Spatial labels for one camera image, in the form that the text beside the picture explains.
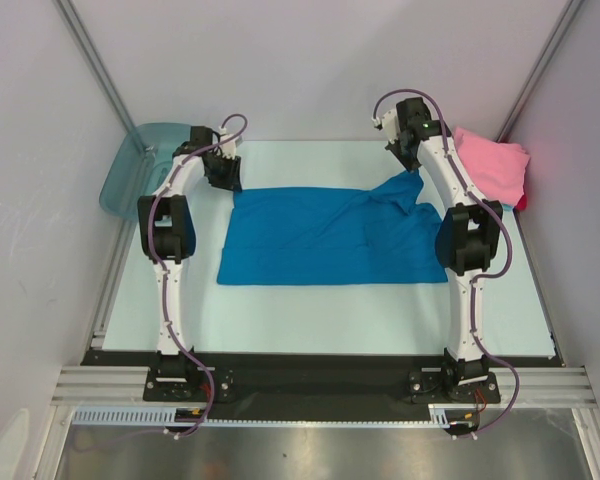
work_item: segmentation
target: gray floor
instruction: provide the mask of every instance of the gray floor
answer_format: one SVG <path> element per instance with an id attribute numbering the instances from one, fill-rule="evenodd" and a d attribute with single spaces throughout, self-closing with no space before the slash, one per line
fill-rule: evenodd
<path id="1" fill-rule="evenodd" d="M 57 480 L 591 478 L 570 410 L 516 410 L 478 441 L 423 429 L 208 427 L 78 452 L 131 431 L 72 427 Z"/>

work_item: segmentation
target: blue fabric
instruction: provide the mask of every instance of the blue fabric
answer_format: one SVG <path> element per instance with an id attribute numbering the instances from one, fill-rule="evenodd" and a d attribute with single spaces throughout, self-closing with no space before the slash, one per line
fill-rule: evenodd
<path id="1" fill-rule="evenodd" d="M 440 217 L 416 204 L 418 173 L 370 190 L 264 188 L 234 195 L 218 283 L 347 285 L 446 282 Z"/>

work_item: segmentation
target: folded garment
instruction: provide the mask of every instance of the folded garment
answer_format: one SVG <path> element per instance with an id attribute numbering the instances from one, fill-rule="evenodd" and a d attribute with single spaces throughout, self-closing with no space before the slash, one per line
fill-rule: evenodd
<path id="1" fill-rule="evenodd" d="M 517 143 L 492 142 L 460 127 L 453 138 L 464 168 L 487 199 L 517 205 L 524 194 L 527 152 Z"/>
<path id="2" fill-rule="evenodd" d="M 234 209 L 218 283 L 347 285 L 446 282 L 435 256 L 440 217 L 416 204 L 418 173 L 370 190 L 245 190 Z"/>

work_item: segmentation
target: metal floor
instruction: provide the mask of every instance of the metal floor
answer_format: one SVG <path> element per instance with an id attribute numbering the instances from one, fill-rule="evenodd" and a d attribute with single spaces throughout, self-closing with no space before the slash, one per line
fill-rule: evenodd
<path id="1" fill-rule="evenodd" d="M 132 431 L 71 428 L 57 480 L 590 479 L 571 410 L 515 410 L 478 441 L 441 430 L 206 427 L 78 453 Z"/>

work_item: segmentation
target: pink cloth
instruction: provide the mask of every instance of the pink cloth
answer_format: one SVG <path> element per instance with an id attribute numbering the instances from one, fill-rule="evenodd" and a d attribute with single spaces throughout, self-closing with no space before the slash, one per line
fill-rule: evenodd
<path id="1" fill-rule="evenodd" d="M 492 142 L 460 127 L 453 139 L 464 168 L 487 199 L 516 205 L 524 194 L 527 152 L 517 143 Z"/>

